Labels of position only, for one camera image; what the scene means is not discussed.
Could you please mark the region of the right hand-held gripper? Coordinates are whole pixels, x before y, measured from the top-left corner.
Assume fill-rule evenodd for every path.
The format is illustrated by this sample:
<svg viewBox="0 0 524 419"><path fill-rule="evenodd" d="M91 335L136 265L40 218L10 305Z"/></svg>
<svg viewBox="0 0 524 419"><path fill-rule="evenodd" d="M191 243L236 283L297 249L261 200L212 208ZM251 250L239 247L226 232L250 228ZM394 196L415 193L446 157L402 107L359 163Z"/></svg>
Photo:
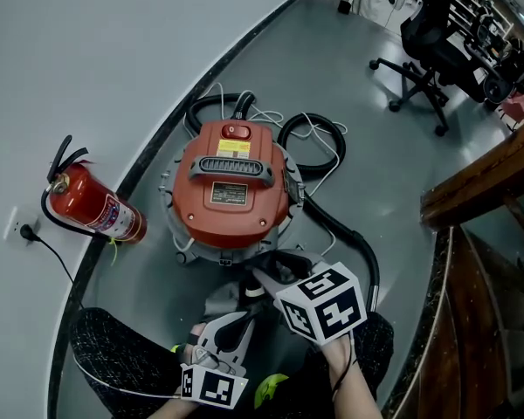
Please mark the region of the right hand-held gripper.
<svg viewBox="0 0 524 419"><path fill-rule="evenodd" d="M327 344L364 323L367 313L359 280L349 268L319 262L313 275L316 263L305 255L273 251L266 272L255 269L252 276L270 296L276 295L293 332ZM297 283L297 278L306 279Z"/></svg>

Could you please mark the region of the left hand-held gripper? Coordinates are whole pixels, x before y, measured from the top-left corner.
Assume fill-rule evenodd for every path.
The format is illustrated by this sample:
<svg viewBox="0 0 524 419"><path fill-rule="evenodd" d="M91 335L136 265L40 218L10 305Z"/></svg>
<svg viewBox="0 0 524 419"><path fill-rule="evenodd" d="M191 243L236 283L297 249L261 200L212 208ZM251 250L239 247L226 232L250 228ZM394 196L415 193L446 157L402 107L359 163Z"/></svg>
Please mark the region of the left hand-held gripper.
<svg viewBox="0 0 524 419"><path fill-rule="evenodd" d="M206 324L194 346L189 365L182 364L181 398L222 409L234 409L248 380L244 371L228 362L242 363L250 345L256 321L247 311L226 313Z"/></svg>

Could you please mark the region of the dark grey cloth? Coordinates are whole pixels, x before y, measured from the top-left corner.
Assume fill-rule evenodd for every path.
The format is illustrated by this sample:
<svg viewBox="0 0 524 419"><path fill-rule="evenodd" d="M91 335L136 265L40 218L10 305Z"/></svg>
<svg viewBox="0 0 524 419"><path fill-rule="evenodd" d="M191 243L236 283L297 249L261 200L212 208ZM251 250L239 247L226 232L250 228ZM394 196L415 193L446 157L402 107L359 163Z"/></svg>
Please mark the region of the dark grey cloth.
<svg viewBox="0 0 524 419"><path fill-rule="evenodd" d="M244 314L247 319L256 316L268 299L262 284L247 273L212 292L204 302L202 322L209 323L231 313Z"/></svg>

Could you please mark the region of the person's right forearm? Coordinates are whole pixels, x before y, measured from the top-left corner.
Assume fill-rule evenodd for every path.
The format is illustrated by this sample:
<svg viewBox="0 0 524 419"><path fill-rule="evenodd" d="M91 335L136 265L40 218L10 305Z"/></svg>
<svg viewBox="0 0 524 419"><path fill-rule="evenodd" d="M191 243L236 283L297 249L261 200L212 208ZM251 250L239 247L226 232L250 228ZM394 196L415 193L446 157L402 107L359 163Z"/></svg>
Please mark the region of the person's right forearm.
<svg viewBox="0 0 524 419"><path fill-rule="evenodd" d="M383 419L359 364L350 338L344 335L321 348L328 364L330 385L334 391L335 419Z"/></svg>

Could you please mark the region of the person's left forearm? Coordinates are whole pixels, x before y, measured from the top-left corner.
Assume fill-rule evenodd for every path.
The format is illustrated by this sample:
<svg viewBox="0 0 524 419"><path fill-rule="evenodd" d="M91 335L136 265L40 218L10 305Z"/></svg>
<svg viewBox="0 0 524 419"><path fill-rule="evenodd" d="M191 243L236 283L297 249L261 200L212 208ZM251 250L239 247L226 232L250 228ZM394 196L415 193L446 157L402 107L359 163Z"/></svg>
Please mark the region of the person's left forearm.
<svg viewBox="0 0 524 419"><path fill-rule="evenodd" d="M197 402L183 399L170 399L147 419L186 419L200 407Z"/></svg>

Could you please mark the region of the person's right neon shoe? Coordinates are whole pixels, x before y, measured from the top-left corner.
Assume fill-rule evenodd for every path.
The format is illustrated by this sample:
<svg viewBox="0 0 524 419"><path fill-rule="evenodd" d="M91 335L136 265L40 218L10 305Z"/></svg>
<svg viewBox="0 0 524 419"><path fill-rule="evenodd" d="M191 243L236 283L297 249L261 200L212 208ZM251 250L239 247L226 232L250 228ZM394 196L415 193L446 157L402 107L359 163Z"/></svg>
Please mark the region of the person's right neon shoe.
<svg viewBox="0 0 524 419"><path fill-rule="evenodd" d="M278 385L287 379L288 376L281 373L268 375L255 390L254 408L258 409L265 401L271 400Z"/></svg>

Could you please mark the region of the person's black patterned trousers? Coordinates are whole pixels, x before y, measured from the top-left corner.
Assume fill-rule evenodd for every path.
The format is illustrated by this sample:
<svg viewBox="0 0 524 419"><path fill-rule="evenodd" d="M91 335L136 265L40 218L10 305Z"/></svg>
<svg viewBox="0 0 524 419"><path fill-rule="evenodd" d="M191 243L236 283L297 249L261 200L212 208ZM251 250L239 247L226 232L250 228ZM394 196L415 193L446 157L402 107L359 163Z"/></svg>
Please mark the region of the person's black patterned trousers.
<svg viewBox="0 0 524 419"><path fill-rule="evenodd" d="M179 398L181 365L191 361L194 339L204 327L194 325L184 350L174 354L108 311L86 308L71 325L70 344L87 383L113 419L147 419L168 400ZM393 328L379 313L369 313L349 338L353 362L376 401L393 355ZM231 419L233 410L200 404L186 419Z"/></svg>

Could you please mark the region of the red fire extinguisher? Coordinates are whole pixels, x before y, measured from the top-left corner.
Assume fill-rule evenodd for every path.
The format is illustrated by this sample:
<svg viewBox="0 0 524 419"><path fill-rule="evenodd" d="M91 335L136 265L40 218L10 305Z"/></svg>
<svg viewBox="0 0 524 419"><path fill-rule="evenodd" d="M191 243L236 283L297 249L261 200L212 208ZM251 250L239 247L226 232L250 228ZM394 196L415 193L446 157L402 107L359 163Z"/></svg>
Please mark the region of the red fire extinguisher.
<svg viewBox="0 0 524 419"><path fill-rule="evenodd" d="M97 180L83 158L86 148L69 156L72 141L60 143L47 172L47 186L40 197L45 217L59 227L87 237L115 243L139 243L147 233L146 217L133 205Z"/></svg>

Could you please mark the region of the black office chair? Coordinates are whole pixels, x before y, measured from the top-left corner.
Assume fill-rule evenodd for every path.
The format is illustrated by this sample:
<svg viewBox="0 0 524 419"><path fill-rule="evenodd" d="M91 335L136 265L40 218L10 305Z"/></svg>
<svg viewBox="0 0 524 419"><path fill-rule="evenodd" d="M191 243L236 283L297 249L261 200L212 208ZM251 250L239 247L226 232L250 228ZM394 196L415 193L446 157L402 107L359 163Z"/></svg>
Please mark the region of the black office chair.
<svg viewBox="0 0 524 419"><path fill-rule="evenodd" d="M440 124L435 128L439 137L449 130L443 112L448 97L440 87L457 86L472 100L482 103L486 94L475 71L482 69L490 77L500 76L469 42L465 43L466 52L450 42L449 37L457 30L449 23L450 4L451 0L422 0L421 9L401 24L402 47L411 57L410 62L398 65L385 58L369 61L373 71L383 65L413 83L399 100L389 102L389 110L397 112L413 96L423 93L439 118Z"/></svg>

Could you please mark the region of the pink chair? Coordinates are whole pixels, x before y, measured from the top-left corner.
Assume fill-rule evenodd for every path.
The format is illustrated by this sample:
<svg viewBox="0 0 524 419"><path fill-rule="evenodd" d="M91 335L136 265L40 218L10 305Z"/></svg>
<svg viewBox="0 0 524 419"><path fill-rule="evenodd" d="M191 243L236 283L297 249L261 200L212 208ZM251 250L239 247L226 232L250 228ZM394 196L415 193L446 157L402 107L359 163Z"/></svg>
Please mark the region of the pink chair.
<svg viewBox="0 0 524 419"><path fill-rule="evenodd" d="M514 122L524 121L524 94L516 93L501 104L502 112Z"/></svg>

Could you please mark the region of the white storage shelving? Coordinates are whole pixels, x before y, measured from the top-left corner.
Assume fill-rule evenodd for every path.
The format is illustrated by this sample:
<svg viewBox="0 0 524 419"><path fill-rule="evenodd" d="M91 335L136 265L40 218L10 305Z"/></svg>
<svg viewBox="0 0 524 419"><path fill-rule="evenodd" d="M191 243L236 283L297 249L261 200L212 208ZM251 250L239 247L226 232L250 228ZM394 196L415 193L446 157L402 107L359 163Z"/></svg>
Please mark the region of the white storage shelving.
<svg viewBox="0 0 524 419"><path fill-rule="evenodd" d="M513 21L508 17L508 11L503 9L501 0L451 0L449 18L458 22L467 30L472 27L473 19L486 1L491 1L494 23L502 38L508 38L514 28Z"/></svg>

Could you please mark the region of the white wall socket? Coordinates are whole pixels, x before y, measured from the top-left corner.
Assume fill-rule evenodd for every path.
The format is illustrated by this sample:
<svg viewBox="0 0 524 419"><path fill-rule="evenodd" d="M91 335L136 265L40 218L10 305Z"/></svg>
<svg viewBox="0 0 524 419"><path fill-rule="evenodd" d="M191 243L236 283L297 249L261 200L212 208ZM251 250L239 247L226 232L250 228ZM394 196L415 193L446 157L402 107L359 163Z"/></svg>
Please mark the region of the white wall socket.
<svg viewBox="0 0 524 419"><path fill-rule="evenodd" d="M10 212L10 217L8 219L8 222L3 232L3 240L6 242L13 240L14 236L17 234L17 229L18 229L17 214L18 214L18 207L14 206Z"/></svg>

